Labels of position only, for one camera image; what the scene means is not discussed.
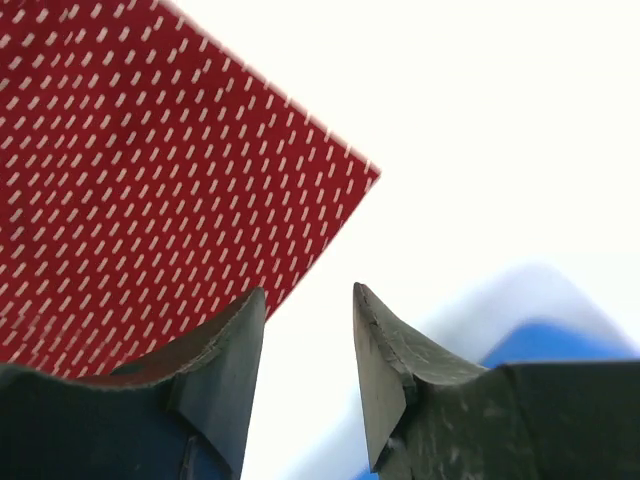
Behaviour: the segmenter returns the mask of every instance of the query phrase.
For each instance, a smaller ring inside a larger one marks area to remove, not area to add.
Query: dark red fabric
[[[248,288],[273,312],[377,178],[162,3],[0,14],[0,361],[97,374]]]

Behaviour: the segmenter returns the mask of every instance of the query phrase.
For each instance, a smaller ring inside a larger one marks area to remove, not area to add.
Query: white table
[[[353,405],[356,280],[429,331],[542,258],[640,341],[638,2],[177,3],[383,170],[267,325],[243,479],[300,480]]]

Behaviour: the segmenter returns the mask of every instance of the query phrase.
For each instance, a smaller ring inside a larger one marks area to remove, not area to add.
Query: black plastic part
[[[256,289],[111,375],[0,365],[0,478],[240,478],[262,349]]]
[[[638,362],[486,370],[354,287],[370,467],[381,480],[640,479]]]

